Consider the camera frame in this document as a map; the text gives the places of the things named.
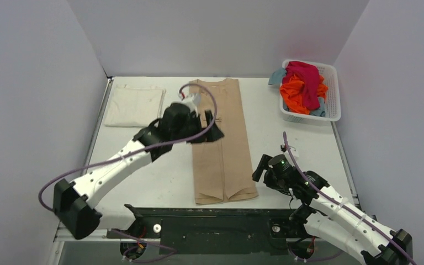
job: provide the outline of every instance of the teal garment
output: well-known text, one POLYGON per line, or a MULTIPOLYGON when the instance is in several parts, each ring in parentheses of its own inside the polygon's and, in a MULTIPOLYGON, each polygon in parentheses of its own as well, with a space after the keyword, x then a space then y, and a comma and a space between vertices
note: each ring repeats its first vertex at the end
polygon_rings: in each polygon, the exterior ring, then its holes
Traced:
POLYGON ((280 84, 282 83, 282 79, 287 75, 287 71, 285 68, 279 68, 279 70, 272 73, 271 77, 269 78, 269 85, 272 84, 280 84))
POLYGON ((317 98, 317 101, 319 101, 319 109, 312 110, 310 112, 310 115, 318 116, 318 117, 325 117, 326 116, 326 106, 324 105, 324 99, 323 98, 317 98))

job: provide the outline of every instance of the beige cloth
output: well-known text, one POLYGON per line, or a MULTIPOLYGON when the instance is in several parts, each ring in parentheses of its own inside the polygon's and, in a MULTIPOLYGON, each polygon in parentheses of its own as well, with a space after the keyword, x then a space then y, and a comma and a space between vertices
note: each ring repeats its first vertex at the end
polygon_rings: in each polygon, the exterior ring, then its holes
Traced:
MULTIPOLYGON (((258 196, 252 180, 252 165, 240 87, 237 79, 220 82, 194 80, 211 90, 218 104, 217 126, 225 137, 217 142, 193 145, 194 195, 197 204, 211 204, 258 196)), ((210 96, 198 87, 190 87, 192 93, 201 92, 198 111, 202 125, 206 126, 204 110, 214 110, 210 96)))

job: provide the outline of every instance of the pink garment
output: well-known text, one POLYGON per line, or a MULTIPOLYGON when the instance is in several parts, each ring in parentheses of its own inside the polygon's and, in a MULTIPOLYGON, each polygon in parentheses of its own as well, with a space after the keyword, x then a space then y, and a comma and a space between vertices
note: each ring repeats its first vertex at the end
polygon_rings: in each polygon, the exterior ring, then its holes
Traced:
POLYGON ((303 106, 309 110, 319 109, 319 101, 317 100, 317 87, 319 86, 319 71, 316 66, 309 65, 304 62, 292 61, 285 68, 287 75, 282 79, 282 84, 290 82, 293 74, 297 75, 304 83, 303 106))

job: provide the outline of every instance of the laundry basket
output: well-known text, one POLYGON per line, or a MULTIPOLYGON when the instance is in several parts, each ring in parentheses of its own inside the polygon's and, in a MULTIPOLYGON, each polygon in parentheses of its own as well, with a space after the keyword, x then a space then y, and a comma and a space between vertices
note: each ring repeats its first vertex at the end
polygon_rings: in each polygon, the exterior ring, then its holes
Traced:
MULTIPOLYGON (((285 60, 282 63, 282 67, 286 68, 290 61, 300 61, 300 60, 285 60)), ((323 63, 317 62, 306 62, 311 65, 316 66, 319 70, 319 74, 324 77, 324 84, 327 86, 328 90, 326 92, 326 116, 318 117, 300 113, 288 112, 284 109, 285 102, 282 97, 280 97, 280 110, 284 114, 284 119, 287 121, 293 122, 302 122, 305 119, 307 120, 322 120, 322 121, 338 121, 341 118, 341 100, 339 96, 339 82, 337 80, 337 71, 331 65, 325 65, 323 63)))

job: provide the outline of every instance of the white table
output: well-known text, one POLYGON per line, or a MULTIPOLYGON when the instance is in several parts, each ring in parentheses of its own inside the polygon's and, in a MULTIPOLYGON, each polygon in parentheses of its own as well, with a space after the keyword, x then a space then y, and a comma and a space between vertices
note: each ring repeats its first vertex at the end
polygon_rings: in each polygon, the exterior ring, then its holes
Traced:
MULTIPOLYGON (((194 77, 115 77, 111 93, 116 87, 159 86, 166 89, 163 109, 178 101, 178 89, 194 77)), ((203 81, 221 81, 223 78, 199 78, 203 81)), ((277 155, 282 144, 282 132, 286 131, 289 144, 299 153, 298 164, 312 170, 333 185, 340 194, 350 198, 347 175, 339 147, 329 122, 319 125, 284 121, 278 109, 278 88, 269 87, 266 78, 238 78, 245 114, 251 161, 256 169, 261 156, 277 155)), ((103 161, 118 152, 140 129, 113 128, 103 125, 98 130, 90 163, 103 161)), ((123 206, 152 208, 273 208, 288 209, 289 198, 257 183, 259 196, 241 202, 212 205, 196 205, 192 170, 192 148, 187 144, 174 145, 170 153, 153 164, 136 172, 109 192, 99 203, 102 214, 131 214, 123 206)))

